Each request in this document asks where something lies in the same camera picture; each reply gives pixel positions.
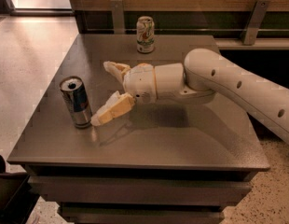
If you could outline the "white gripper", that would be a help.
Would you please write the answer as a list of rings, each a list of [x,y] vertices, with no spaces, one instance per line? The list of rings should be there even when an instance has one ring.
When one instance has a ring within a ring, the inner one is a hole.
[[[185,87],[184,67],[180,63],[159,66],[135,66],[104,62],[106,72],[123,83],[125,93],[114,92],[91,117],[93,126],[101,126],[130,112],[136,103],[153,104],[158,100],[180,99]]]

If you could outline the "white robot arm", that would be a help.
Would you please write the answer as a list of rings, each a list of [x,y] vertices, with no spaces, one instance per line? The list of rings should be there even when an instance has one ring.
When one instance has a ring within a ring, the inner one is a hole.
[[[242,107],[289,145],[289,89],[237,66],[209,49],[193,49],[182,63],[131,67],[107,61],[106,72],[124,92],[114,92],[91,117],[101,126],[130,112],[135,105],[172,100],[191,104],[220,93]]]

